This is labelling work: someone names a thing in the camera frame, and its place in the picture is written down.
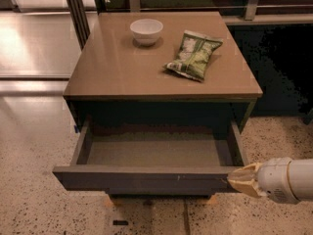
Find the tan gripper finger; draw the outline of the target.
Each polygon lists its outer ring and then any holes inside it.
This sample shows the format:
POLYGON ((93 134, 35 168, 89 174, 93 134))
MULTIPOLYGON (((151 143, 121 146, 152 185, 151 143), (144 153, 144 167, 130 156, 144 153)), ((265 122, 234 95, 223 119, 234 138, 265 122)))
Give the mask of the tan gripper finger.
POLYGON ((257 172, 260 168, 261 163, 253 163, 240 167, 230 172, 227 180, 235 190, 253 198, 261 198, 263 192, 257 180, 257 172))

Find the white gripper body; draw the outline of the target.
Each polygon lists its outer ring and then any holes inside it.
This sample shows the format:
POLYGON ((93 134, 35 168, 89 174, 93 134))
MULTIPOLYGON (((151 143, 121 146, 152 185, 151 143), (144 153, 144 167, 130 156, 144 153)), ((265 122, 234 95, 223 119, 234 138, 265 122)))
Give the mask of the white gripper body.
POLYGON ((289 183, 291 158, 276 158, 265 162, 257 172, 261 193, 278 204, 297 204, 289 183))

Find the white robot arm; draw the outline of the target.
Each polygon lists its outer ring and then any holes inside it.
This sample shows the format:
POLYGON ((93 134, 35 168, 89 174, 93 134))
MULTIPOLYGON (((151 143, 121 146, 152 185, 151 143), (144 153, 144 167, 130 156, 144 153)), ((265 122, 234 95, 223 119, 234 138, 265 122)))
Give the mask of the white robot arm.
POLYGON ((313 160, 275 158, 249 164, 230 172, 230 185, 253 198, 268 198, 279 204, 313 201, 313 160))

